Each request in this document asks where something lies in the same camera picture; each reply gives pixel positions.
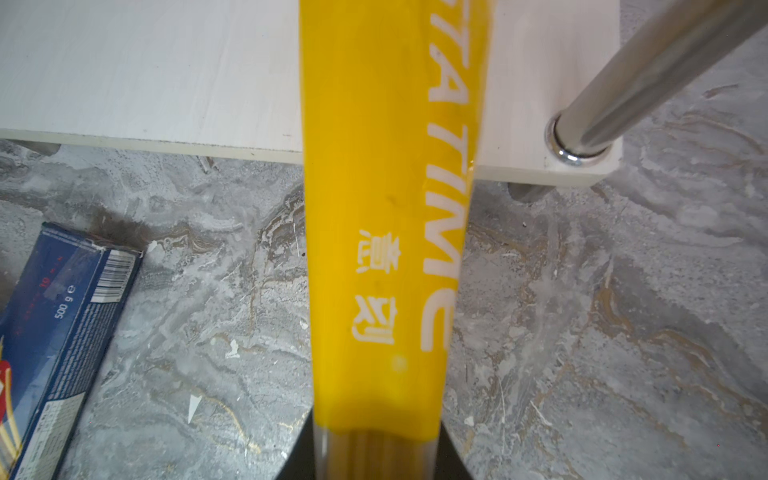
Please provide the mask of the blue Barilla spaghetti box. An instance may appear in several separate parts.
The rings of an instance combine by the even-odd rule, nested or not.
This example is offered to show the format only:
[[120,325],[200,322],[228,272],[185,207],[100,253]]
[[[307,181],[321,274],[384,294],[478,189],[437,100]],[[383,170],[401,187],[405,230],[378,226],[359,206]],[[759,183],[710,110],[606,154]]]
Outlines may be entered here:
[[45,222],[1,315],[1,476],[63,462],[144,254]]

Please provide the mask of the yellow Pastatime spaghetti bag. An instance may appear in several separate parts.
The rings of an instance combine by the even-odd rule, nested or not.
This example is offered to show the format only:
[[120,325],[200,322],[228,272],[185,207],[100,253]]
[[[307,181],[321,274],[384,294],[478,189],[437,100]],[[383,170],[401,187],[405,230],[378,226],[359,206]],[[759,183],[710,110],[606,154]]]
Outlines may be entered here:
[[320,479],[435,475],[490,1],[299,5]]

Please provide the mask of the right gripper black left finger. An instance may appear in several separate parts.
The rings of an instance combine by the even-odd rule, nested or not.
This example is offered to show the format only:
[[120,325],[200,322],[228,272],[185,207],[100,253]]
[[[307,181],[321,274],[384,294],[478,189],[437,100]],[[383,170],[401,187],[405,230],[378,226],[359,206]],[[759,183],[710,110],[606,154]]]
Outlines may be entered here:
[[314,410],[310,409],[291,453],[275,477],[276,480],[315,479],[313,413]]

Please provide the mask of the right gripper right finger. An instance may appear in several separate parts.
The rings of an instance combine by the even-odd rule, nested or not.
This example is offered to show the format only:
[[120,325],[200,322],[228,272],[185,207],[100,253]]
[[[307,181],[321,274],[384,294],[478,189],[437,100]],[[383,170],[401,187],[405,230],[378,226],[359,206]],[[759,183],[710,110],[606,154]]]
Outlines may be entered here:
[[472,480],[473,477],[454,443],[444,423],[440,425],[434,468],[435,480]]

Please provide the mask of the white two-tier shelf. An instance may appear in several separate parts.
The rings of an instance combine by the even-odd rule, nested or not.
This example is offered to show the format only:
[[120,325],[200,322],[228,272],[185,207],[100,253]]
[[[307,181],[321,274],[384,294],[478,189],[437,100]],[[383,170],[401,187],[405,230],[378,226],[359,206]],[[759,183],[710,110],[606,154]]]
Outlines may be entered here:
[[5,1],[1,135],[308,163],[441,139],[459,175],[590,186],[623,133],[767,23],[672,1]]

